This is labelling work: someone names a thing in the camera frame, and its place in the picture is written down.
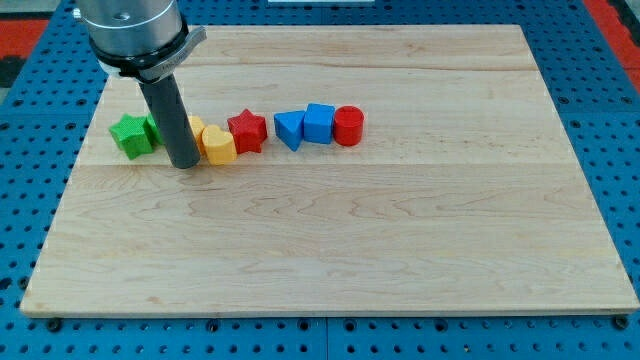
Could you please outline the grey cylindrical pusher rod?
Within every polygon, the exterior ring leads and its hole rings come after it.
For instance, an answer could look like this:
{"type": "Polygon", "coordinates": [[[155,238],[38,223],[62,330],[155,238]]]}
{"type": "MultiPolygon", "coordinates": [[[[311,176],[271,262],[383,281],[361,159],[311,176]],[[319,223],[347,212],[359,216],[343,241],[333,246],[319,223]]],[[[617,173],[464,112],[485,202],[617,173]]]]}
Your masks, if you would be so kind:
{"type": "Polygon", "coordinates": [[[175,77],[142,83],[140,89],[171,164],[178,169],[194,167],[200,161],[200,152],[175,77]]]}

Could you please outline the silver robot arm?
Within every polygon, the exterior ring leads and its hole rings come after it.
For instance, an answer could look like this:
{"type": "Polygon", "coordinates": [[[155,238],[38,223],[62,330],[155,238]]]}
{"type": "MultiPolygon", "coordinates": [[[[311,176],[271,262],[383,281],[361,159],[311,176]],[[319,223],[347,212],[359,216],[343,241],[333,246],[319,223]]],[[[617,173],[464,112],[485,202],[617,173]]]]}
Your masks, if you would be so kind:
{"type": "Polygon", "coordinates": [[[191,29],[176,0],[77,0],[72,15],[103,69],[139,83],[172,165],[195,166],[200,153],[174,72],[206,40],[205,28],[191,29]]]}

